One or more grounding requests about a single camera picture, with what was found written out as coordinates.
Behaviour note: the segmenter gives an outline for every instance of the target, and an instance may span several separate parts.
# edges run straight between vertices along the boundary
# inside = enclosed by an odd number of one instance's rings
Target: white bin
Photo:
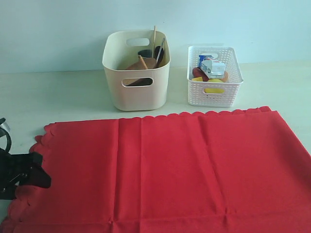
[[[211,53],[220,62],[226,64],[226,71],[229,74],[227,83],[195,82],[192,69],[198,66],[199,55]],[[243,78],[233,48],[228,47],[207,47],[191,46],[188,51],[188,102],[195,106],[208,107],[231,107],[234,103]],[[206,88],[219,88],[224,90],[222,94],[205,93]]]
[[[153,110],[166,102],[170,70],[170,52],[167,40],[164,44],[164,58],[159,68],[148,70],[124,70],[138,61],[140,50],[152,49],[154,31],[121,31],[108,37],[104,54],[103,66],[114,105],[123,111]],[[155,46],[159,46],[165,34],[156,32]],[[148,45],[129,45],[129,41],[146,38]],[[125,86],[124,79],[151,78],[149,86]]]

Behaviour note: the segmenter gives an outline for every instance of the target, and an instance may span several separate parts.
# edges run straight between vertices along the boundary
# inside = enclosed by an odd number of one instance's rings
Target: white plastic basket
[[[148,70],[124,70],[138,61],[140,50],[152,49],[153,30],[121,31],[108,37],[103,66],[114,105],[123,111],[153,110],[166,102],[170,70],[170,52],[167,39],[164,44],[164,58],[159,68]],[[156,32],[155,45],[159,46],[165,34]],[[148,39],[149,45],[129,45],[132,39]],[[125,86],[124,79],[151,78],[149,86]]]
[[[199,55],[210,53],[215,58],[226,64],[226,71],[229,74],[227,83],[195,82],[192,70],[198,66]],[[228,47],[207,47],[191,46],[188,51],[188,102],[195,106],[208,107],[231,107],[238,93],[243,78],[233,48]],[[205,93],[206,88],[219,88],[224,90],[222,94]]]

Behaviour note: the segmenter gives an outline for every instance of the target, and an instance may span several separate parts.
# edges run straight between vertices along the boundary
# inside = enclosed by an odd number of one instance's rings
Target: wall
[[[187,47],[236,49],[241,63],[310,59],[309,0],[1,0],[0,73],[102,69],[107,36],[158,29],[172,66]]]

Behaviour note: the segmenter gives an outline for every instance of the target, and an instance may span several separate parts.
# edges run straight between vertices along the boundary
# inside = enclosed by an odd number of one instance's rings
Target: wooden stick
[[[147,65],[146,65],[146,63],[145,63],[145,61],[144,61],[144,59],[142,58],[142,56],[139,55],[138,57],[139,57],[139,59],[140,59],[140,62],[141,62],[141,63],[143,64],[143,66],[145,67],[145,69],[148,69],[148,67],[147,67]]]
[[[154,26],[154,42],[152,45],[152,58],[155,55],[155,48],[156,48],[156,25]]]

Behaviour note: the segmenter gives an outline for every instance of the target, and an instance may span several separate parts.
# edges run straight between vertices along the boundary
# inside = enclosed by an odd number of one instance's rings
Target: white basket
[[[199,55],[213,53],[217,60],[226,64],[226,71],[229,74],[227,83],[195,82],[192,70],[198,66]],[[233,48],[228,47],[207,47],[191,46],[188,51],[188,102],[195,106],[208,107],[231,107],[238,93],[243,78]],[[205,88],[220,88],[222,94],[205,93]]]
[[[124,70],[138,61],[140,50],[152,49],[153,30],[122,31],[108,37],[103,66],[114,105],[123,111],[153,110],[166,102],[170,70],[170,52],[167,40],[164,44],[164,58],[160,68],[148,70]],[[155,45],[159,46],[165,34],[156,32]],[[130,46],[129,39],[149,39],[147,46]],[[124,79],[151,78],[149,86],[125,86]]]

